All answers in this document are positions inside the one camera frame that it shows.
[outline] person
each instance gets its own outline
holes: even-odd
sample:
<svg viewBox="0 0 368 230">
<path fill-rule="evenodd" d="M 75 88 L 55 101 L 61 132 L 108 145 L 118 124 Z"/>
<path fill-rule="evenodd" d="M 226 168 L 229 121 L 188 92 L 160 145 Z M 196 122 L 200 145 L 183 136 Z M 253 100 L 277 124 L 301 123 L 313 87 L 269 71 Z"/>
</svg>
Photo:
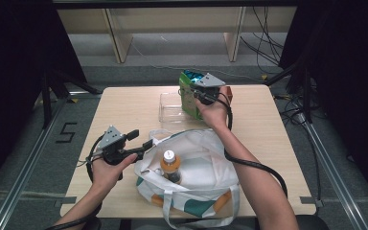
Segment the person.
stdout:
<svg viewBox="0 0 368 230">
<path fill-rule="evenodd" d="M 227 87 L 221 87 L 219 99 L 226 102 Z M 227 111 L 221 103 L 205 105 L 195 99 L 204 122 L 218 135 L 226 150 L 233 157 L 259 162 L 226 124 Z M 131 164 L 136 154 L 122 163 L 111 166 L 101 158 L 93 162 L 93 183 L 87 194 L 68 211 L 57 224 L 83 218 L 92 213 L 116 185 L 119 174 Z M 296 216 L 281 186 L 265 171 L 234 163 L 243 192 L 256 213 L 261 229 L 298 229 Z M 82 229 L 83 224 L 69 229 Z"/>
</svg>

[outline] plastic bottle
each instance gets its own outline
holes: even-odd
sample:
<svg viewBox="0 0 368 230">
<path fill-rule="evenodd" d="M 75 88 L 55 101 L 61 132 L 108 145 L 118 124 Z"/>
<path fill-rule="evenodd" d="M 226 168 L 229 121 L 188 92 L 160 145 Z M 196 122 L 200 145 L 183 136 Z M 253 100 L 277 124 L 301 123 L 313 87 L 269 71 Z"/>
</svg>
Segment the plastic bottle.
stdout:
<svg viewBox="0 0 368 230">
<path fill-rule="evenodd" d="M 164 171 L 164 177 L 172 183 L 181 183 L 181 173 L 179 170 L 180 164 L 181 161 L 178 155 L 175 155 L 171 150 L 165 151 L 163 158 L 160 160 L 160 166 Z"/>
</svg>

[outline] wooden table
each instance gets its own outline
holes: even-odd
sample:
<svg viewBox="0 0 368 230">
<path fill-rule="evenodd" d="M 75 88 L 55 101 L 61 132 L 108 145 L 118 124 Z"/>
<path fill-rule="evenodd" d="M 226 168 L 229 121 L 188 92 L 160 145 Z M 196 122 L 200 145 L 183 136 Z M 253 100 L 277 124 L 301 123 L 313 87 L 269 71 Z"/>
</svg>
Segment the wooden table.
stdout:
<svg viewBox="0 0 368 230">
<path fill-rule="evenodd" d="M 303 204 L 300 197 L 311 197 L 307 182 L 301 172 L 296 156 L 279 112 L 267 86 L 232 85 L 234 114 L 233 132 L 263 164 L 277 171 L 287 183 L 288 200 L 296 215 L 315 212 L 314 204 Z M 103 92 L 91 128 L 82 148 L 80 159 L 84 159 L 94 142 L 104 134 L 110 125 L 122 133 L 140 130 L 140 136 L 126 142 L 126 149 L 140 147 L 149 139 L 149 132 L 159 129 L 160 95 L 176 93 L 178 86 L 112 87 Z M 148 219 L 162 218 L 162 209 L 148 203 L 137 192 L 137 176 L 131 165 L 124 170 L 124 179 L 103 202 L 100 218 Z M 66 196 L 80 200 L 88 191 L 91 181 L 86 168 L 76 168 Z M 73 204 L 63 204 L 64 215 Z M 256 216 L 241 189 L 241 207 L 238 217 Z M 172 212 L 172 218 L 190 218 L 182 213 Z"/>
</svg>

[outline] tote bag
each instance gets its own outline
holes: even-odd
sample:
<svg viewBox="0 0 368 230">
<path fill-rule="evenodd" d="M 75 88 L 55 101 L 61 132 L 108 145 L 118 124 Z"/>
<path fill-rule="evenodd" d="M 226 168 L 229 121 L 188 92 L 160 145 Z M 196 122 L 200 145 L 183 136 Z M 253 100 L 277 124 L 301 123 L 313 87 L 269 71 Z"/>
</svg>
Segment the tote bag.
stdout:
<svg viewBox="0 0 368 230">
<path fill-rule="evenodd" d="M 135 163 L 138 192 L 150 203 L 161 206 L 163 217 L 174 229 L 194 229 L 228 225 L 239 211 L 239 180 L 231 162 L 223 154 L 223 145 L 211 129 L 187 130 L 164 140 L 149 136 L 156 145 Z M 162 175 L 160 159 L 172 150 L 181 159 L 180 184 Z M 214 218 L 230 201 L 232 212 L 226 218 Z M 171 208 L 191 214 L 199 220 L 174 224 Z"/>
</svg>

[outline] bottle cap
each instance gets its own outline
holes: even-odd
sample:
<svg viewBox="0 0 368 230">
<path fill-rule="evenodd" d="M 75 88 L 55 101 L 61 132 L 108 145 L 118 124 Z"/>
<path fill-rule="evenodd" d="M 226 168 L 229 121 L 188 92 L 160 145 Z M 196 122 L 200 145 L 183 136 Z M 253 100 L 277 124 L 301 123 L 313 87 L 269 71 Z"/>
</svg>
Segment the bottle cap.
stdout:
<svg viewBox="0 0 368 230">
<path fill-rule="evenodd" d="M 171 150 L 167 150 L 164 152 L 164 161 L 167 163 L 172 163 L 175 160 L 175 154 Z"/>
</svg>

